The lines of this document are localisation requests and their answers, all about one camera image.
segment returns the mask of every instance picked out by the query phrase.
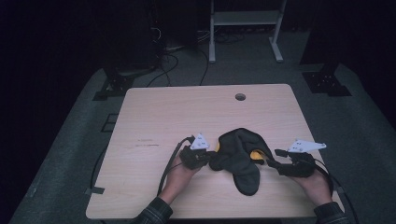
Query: person's right hand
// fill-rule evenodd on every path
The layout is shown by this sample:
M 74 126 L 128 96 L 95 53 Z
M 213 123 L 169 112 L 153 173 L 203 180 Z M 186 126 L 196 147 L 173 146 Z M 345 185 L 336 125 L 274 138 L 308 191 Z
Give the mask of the person's right hand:
M 308 196 L 315 206 L 332 202 L 329 184 L 326 177 L 320 171 L 315 170 L 309 177 L 289 176 L 289 178 L 297 182 L 303 188 L 306 196 Z

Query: dark background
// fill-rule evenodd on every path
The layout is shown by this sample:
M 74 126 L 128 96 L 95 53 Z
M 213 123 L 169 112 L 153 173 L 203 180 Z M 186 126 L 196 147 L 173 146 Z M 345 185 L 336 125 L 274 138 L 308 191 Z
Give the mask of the dark background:
M 208 29 L 209 1 L 117 2 L 0 1 L 1 223 L 12 216 L 95 71 L 108 62 L 155 66 L 152 59 L 161 53 L 150 45 L 150 26 L 191 45 L 196 44 L 191 30 Z M 276 4 L 217 0 L 216 7 L 257 10 Z M 395 8 L 392 1 L 289 0 L 282 23 L 285 31 L 312 28 L 302 63 L 324 63 L 335 55 L 358 74 L 393 126 Z

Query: hand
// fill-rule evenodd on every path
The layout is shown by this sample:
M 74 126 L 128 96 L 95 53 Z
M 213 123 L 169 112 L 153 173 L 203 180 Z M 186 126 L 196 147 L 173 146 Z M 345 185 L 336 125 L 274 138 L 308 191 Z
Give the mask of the hand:
M 303 188 L 306 196 L 308 196 L 315 206 L 332 202 L 329 184 L 326 177 L 320 171 L 315 170 L 309 177 L 289 176 L 289 178 L 297 182 Z
M 166 184 L 159 197 L 166 203 L 171 202 L 180 194 L 190 183 L 191 178 L 201 169 L 190 170 L 181 163 L 180 157 L 177 155 L 172 162 L 172 168 L 167 177 Z

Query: white plastic clip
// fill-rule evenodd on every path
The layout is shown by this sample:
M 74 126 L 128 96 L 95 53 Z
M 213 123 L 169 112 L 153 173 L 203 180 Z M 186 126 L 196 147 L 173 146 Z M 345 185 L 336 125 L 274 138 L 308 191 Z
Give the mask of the white plastic clip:
M 305 140 L 296 139 L 296 141 L 289 147 L 289 152 L 308 152 L 326 147 L 324 143 L 308 142 Z
M 195 140 L 192 142 L 190 148 L 191 150 L 204 149 L 210 148 L 210 145 L 206 142 L 204 136 L 199 133 L 198 136 L 196 136 Z

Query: black fabric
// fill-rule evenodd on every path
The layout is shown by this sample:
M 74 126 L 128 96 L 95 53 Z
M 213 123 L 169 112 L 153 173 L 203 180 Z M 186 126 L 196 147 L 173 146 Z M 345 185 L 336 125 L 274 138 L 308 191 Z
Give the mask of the black fabric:
M 274 159 L 261 136 L 244 128 L 235 129 L 219 137 L 219 151 L 209 166 L 214 171 L 224 169 L 232 173 L 239 192 L 251 196 L 260 185 L 260 171 L 250 158 L 250 153 L 257 149 L 268 159 Z

